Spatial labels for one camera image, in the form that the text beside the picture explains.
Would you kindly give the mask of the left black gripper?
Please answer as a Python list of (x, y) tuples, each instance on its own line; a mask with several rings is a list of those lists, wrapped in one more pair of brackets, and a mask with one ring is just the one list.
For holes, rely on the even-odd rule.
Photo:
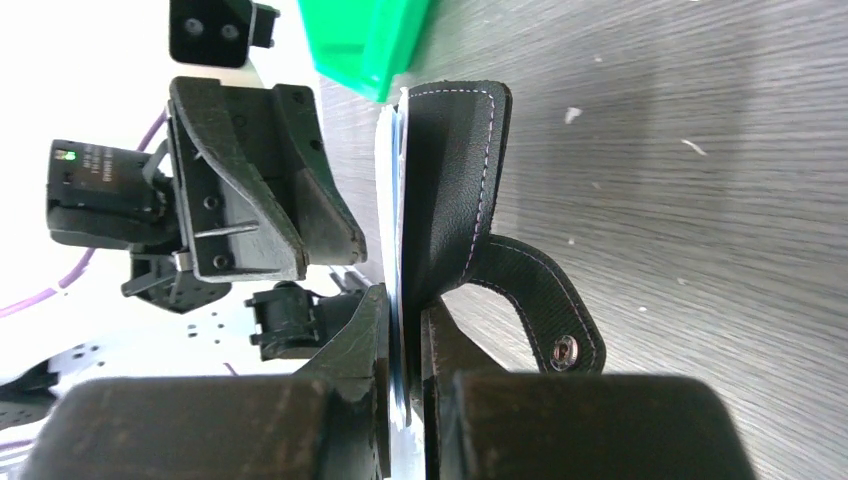
[[(246, 303), (265, 360), (311, 355), (360, 302), (358, 289), (326, 297), (298, 286), (308, 255), (318, 265), (368, 259), (334, 181), (312, 89), (277, 84), (272, 93), (282, 146), (248, 148), (259, 170), (239, 144), (221, 83), (178, 76), (169, 146), (149, 154), (56, 140), (47, 186), (54, 241), (129, 252), (127, 298), (186, 314), (225, 298), (233, 282), (281, 281)], [(175, 177), (159, 168), (169, 149)]]

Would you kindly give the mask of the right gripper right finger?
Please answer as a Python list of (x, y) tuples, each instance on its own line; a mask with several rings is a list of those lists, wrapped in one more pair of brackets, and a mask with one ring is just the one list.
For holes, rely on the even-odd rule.
[(733, 421), (679, 376), (510, 373), (447, 307), (421, 315), (430, 479), (751, 479)]

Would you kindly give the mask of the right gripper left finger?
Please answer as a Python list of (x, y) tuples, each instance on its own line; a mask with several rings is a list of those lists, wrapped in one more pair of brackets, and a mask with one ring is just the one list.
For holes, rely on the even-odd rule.
[(23, 479), (382, 479), (391, 473), (389, 301), (369, 287), (290, 375), (97, 379), (73, 388)]

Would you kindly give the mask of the black leather card holder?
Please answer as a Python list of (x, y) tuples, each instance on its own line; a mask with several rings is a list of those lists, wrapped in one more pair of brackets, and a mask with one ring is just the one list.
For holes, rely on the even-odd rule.
[(498, 81), (439, 81), (404, 89), (383, 107), (374, 135), (377, 206), (390, 302), (394, 420), (411, 421), (420, 392), (420, 316), (466, 284), (516, 311), (543, 373), (599, 373), (602, 336), (562, 268), (492, 230), (512, 112)]

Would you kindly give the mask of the green plastic two-compartment bin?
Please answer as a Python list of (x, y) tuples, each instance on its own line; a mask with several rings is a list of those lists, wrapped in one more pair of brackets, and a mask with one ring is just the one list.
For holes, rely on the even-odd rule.
[(382, 103), (407, 71), (430, 0), (304, 0), (298, 3), (315, 70)]

